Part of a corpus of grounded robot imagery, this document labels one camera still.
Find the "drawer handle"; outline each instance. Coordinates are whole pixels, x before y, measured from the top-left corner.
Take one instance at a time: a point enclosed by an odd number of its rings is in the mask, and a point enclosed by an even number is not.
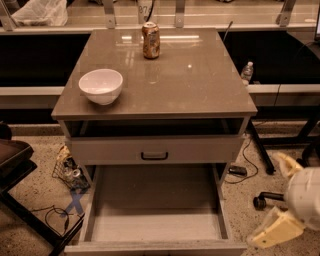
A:
[[[141,159],[145,161],[166,160],[168,156],[168,152],[141,152]]]

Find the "plastic bottle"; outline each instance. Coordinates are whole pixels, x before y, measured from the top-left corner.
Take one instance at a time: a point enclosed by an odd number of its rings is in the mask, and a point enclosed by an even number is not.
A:
[[[240,75],[244,85],[247,86],[250,83],[252,74],[253,74],[253,62],[248,61],[248,64],[243,67]]]

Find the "white bowl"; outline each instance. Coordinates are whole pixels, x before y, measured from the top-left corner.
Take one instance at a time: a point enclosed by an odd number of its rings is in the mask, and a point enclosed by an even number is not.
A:
[[[100,105],[107,105],[118,98],[122,90],[122,75],[112,69],[97,69],[85,74],[79,81],[87,98]]]

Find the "drawer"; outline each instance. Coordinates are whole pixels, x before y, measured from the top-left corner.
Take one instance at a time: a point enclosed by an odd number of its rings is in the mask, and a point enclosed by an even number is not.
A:
[[[97,167],[66,255],[240,255],[210,164]]]
[[[80,165],[218,163],[235,161],[241,136],[71,138],[66,145]]]

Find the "gold soda can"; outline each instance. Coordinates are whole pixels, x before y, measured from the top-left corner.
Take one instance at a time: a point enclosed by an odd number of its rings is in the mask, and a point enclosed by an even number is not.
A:
[[[160,54],[160,32],[159,27],[148,21],[142,26],[143,35],[143,56],[148,59],[155,59]]]

